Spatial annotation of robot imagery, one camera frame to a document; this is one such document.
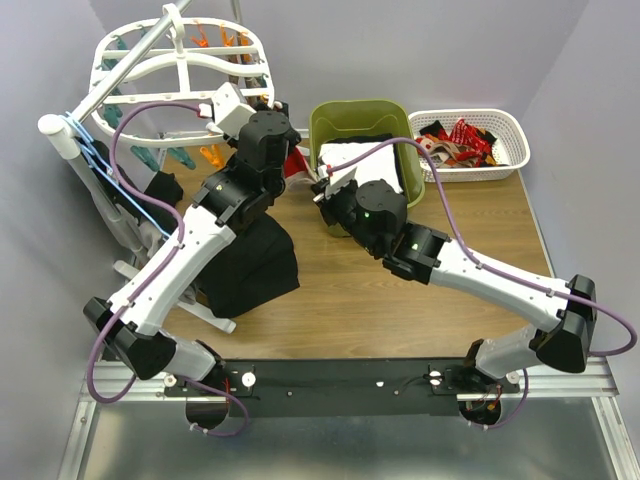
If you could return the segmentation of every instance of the black cloth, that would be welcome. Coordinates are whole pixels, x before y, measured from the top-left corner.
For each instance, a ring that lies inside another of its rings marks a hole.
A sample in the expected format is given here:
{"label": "black cloth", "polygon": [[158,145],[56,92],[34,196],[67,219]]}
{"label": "black cloth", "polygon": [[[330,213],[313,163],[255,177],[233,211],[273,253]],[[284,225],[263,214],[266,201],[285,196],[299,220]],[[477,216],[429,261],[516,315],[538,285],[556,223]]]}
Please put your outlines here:
{"label": "black cloth", "polygon": [[[391,133],[382,133],[380,135],[355,135],[353,137],[344,137],[344,138],[336,138],[330,140],[326,143],[381,143],[385,140],[389,140],[393,138]],[[402,166],[400,165],[400,154],[398,152],[398,144],[395,143],[393,145],[393,157],[394,157],[394,165],[396,167],[396,175],[398,175],[398,183],[403,191],[405,191],[403,176],[402,176]]]}
{"label": "black cloth", "polygon": [[235,318],[300,286],[289,234],[260,215],[198,275],[216,317]]}
{"label": "black cloth", "polygon": [[[102,158],[106,162],[109,162],[109,148],[104,143],[98,140],[93,141],[93,146],[98,151],[98,153],[102,156]],[[96,163],[98,164],[98,168],[100,168],[103,172],[106,173],[106,168],[99,162],[96,162]],[[125,171],[122,169],[122,167],[118,166],[118,170],[120,174],[124,177],[124,179],[128,183],[133,185],[133,182],[129,179],[129,177],[127,176]],[[111,183],[109,183],[102,175],[96,174],[96,177],[98,178],[102,187],[107,192],[107,195],[109,195],[111,201],[115,204],[121,205],[122,208],[124,208],[127,212],[129,212],[135,219],[140,221],[142,217],[142,214],[140,213],[140,211],[137,208],[135,208],[131,204],[131,202],[124,195],[122,195],[113,185],[111,185]],[[151,183],[149,183],[149,186],[144,191],[144,193],[157,200],[161,200],[164,203],[168,203],[172,207],[175,207],[176,204],[180,200],[182,200],[182,196],[184,195],[184,191],[182,190],[182,187],[176,181],[176,176],[173,173],[169,174],[165,172],[156,172],[156,174],[153,176],[153,179],[151,179]],[[166,232],[171,233],[178,226],[176,219],[173,218],[173,216],[166,210],[142,200],[137,200],[137,201],[138,201],[138,204],[156,222],[158,222],[158,225],[160,225],[160,227]]]}

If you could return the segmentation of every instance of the patterned cloth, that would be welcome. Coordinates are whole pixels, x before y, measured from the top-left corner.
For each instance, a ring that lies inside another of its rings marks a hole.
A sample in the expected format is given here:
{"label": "patterned cloth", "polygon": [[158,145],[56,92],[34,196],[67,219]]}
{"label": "patterned cloth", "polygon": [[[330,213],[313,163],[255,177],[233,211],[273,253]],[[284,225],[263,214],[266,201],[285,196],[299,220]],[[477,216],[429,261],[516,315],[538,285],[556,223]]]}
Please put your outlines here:
{"label": "patterned cloth", "polygon": [[437,168],[477,168],[502,166],[491,152],[497,140],[491,132],[458,120],[451,135],[436,120],[420,130],[416,141],[423,145]]}

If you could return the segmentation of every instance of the olive green plastic bin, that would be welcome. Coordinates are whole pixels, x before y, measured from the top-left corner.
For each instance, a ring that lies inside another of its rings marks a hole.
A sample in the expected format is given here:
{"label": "olive green plastic bin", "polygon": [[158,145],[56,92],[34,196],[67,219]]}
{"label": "olive green plastic bin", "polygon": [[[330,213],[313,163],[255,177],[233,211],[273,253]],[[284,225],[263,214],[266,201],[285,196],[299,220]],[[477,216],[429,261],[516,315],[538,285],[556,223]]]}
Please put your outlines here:
{"label": "olive green plastic bin", "polygon": [[[407,112],[389,100],[348,100],[327,102],[311,112],[309,121],[311,168],[318,166],[322,144],[336,138],[390,133],[394,137],[413,138]],[[424,195],[424,177],[416,149],[398,144],[404,194],[409,208]]]}

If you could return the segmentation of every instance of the wooden floor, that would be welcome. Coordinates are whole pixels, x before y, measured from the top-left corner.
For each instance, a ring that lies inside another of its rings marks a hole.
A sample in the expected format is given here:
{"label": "wooden floor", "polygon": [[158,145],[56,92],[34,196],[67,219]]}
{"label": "wooden floor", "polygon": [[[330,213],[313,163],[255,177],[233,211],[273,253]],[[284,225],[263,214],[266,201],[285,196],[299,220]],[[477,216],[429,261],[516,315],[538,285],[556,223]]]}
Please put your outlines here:
{"label": "wooden floor", "polygon": [[[165,171],[174,172],[185,189],[182,211],[213,173],[197,149],[190,153],[196,170],[171,157],[165,162]],[[422,202],[410,211],[411,220],[451,233],[435,187],[426,188]],[[549,274],[517,174],[495,182],[447,184],[445,190],[469,246]],[[203,340],[227,358],[330,358],[461,356],[474,340],[525,324],[470,295],[391,275],[352,239],[329,236],[311,197],[310,192],[286,192],[269,210],[293,238],[299,289],[238,317],[231,335],[177,308],[165,327]]]}

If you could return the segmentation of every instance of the white plastic basket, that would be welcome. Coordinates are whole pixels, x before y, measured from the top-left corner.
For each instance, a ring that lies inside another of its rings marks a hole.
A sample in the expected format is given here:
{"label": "white plastic basket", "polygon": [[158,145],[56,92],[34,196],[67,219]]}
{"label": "white plastic basket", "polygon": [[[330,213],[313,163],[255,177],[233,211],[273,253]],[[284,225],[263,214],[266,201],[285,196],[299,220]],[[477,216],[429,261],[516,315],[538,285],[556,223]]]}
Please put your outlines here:
{"label": "white plastic basket", "polygon": [[[496,138],[493,144],[493,158],[504,167],[483,168],[439,168],[443,182],[478,182],[482,180],[501,180],[514,171],[524,167],[531,158],[529,142],[522,127],[512,115],[495,108],[476,108],[471,110],[425,110],[409,115],[409,123],[414,138],[420,136],[420,129],[440,120],[442,126],[451,132],[453,126],[464,118],[469,125],[486,128]],[[420,159],[425,171],[425,180],[433,182],[433,174],[426,160]]]}

